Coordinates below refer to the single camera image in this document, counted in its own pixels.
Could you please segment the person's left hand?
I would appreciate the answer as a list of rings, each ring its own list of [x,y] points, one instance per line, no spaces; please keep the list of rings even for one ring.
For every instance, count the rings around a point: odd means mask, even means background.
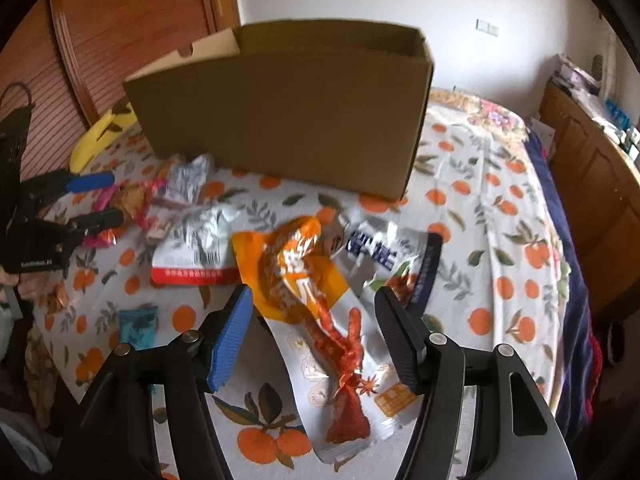
[[[7,304],[5,287],[16,287],[17,295],[25,301],[35,301],[44,291],[49,279],[48,272],[9,274],[0,269],[0,302]]]

